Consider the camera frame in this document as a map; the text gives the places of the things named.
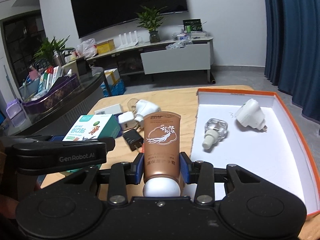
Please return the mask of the person's left hand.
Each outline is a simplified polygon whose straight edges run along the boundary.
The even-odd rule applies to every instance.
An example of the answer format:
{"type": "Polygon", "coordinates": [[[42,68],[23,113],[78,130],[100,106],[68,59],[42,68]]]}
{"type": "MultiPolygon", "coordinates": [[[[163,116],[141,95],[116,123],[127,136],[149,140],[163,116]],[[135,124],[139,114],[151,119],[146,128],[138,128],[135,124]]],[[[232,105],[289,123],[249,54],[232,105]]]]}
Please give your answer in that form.
{"type": "Polygon", "coordinates": [[[34,191],[40,190],[38,176],[22,174],[1,174],[1,215],[16,218],[19,202],[34,191]]]}

